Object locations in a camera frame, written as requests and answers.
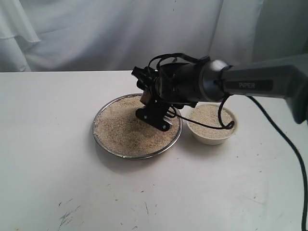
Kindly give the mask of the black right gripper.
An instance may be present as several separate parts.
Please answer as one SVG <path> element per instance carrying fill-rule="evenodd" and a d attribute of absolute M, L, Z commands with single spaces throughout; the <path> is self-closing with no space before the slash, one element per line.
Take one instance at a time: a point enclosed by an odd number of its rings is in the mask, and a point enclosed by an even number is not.
<path fill-rule="evenodd" d="M 197 64 L 164 64 L 159 70 L 134 67 L 131 74 L 137 78 L 137 87 L 152 96 L 147 105 L 136 110 L 136 117 L 160 131 L 171 129 L 164 120 L 167 109 L 195 107 L 200 101 L 200 66 Z"/>

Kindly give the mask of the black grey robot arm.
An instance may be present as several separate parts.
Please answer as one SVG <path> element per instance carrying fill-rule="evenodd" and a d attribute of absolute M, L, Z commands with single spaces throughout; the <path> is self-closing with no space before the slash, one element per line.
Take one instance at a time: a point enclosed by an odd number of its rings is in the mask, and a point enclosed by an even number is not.
<path fill-rule="evenodd" d="M 218 103 L 231 95 L 282 98 L 296 123 L 308 118 L 308 60 L 301 56 L 236 66 L 204 58 L 156 68 L 135 67 L 132 75 L 143 91 L 143 107 L 135 115 L 160 131 L 172 126 L 171 107 Z"/>

